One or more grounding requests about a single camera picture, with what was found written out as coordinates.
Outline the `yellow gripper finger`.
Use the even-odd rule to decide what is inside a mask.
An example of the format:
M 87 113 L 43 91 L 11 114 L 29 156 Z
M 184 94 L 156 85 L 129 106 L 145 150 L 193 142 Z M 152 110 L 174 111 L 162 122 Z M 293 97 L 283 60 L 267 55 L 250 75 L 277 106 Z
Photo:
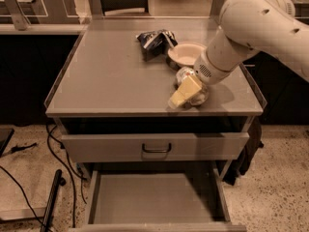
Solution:
M 171 96 L 168 101 L 168 105 L 171 108 L 176 109 L 196 96 L 201 90 L 202 82 L 200 79 L 195 75 L 188 75 L 175 93 Z

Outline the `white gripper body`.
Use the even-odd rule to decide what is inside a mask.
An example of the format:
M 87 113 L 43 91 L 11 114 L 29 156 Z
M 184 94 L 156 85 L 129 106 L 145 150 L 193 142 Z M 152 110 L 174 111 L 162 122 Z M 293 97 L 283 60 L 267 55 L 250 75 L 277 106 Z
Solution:
M 213 85 L 229 76 L 239 63 L 240 60 L 231 57 L 209 55 L 205 50 L 195 61 L 193 70 L 203 83 Z

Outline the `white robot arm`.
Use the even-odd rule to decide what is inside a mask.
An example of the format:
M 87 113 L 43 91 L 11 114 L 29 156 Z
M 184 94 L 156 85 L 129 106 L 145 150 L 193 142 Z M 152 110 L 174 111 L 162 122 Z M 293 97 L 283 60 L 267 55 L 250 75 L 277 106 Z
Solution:
M 177 72 L 178 88 L 168 104 L 199 105 L 209 85 L 226 78 L 241 62 L 264 52 L 309 81 L 309 25 L 295 19 L 291 0 L 226 0 L 218 31 L 194 61 Z

